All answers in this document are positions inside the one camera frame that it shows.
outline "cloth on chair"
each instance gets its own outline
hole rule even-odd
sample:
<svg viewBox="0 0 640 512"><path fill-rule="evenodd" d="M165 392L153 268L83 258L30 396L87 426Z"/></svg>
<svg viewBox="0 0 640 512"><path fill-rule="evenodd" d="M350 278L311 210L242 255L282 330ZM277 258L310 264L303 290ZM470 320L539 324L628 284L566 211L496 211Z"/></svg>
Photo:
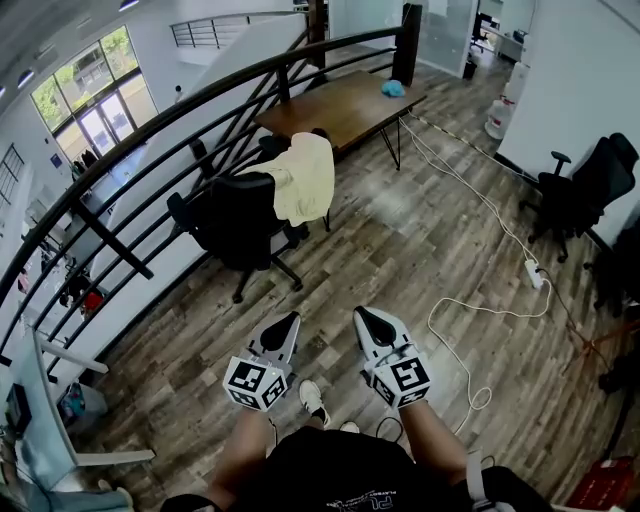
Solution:
<svg viewBox="0 0 640 512"><path fill-rule="evenodd" d="M335 182L331 143L312 133L296 133L291 147L270 162L248 167L275 181L273 209L292 226L323 217L329 211Z"/></svg>

